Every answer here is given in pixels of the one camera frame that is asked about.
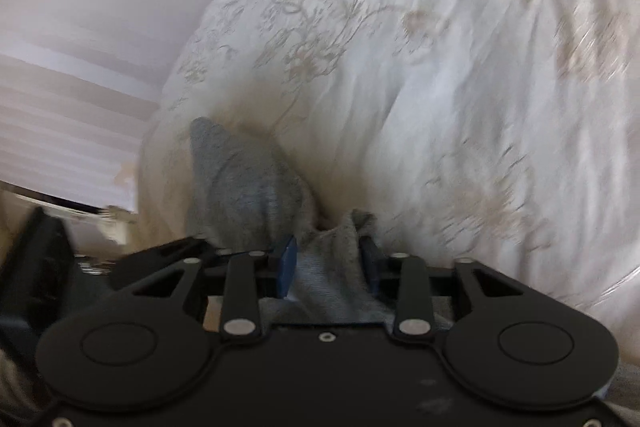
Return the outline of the grey sweat pants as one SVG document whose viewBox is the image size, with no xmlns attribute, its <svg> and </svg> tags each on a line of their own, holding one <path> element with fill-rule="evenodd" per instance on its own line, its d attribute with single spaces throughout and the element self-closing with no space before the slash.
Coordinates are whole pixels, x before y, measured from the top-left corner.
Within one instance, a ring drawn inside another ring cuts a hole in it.
<svg viewBox="0 0 640 427">
<path fill-rule="evenodd" d="M 435 332 L 396 339 L 367 288 L 370 213 L 319 228 L 282 157 L 206 118 L 189 129 L 194 235 L 81 271 L 36 209 L 1 265 L 6 426 L 634 426 L 639 371 L 598 321 L 475 260 L 433 268 Z M 294 236 L 262 337 L 227 338 L 227 263 Z"/>
</svg>

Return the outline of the white embroidered bedspread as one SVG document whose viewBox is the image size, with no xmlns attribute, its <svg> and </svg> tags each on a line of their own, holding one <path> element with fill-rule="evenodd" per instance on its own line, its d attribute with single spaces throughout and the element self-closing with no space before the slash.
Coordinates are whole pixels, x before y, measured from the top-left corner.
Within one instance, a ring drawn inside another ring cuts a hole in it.
<svg viewBox="0 0 640 427">
<path fill-rule="evenodd" d="M 639 0 L 213 0 L 141 149 L 181 235 L 188 128 L 269 135 L 331 217 L 585 310 L 639 297 Z"/>
</svg>

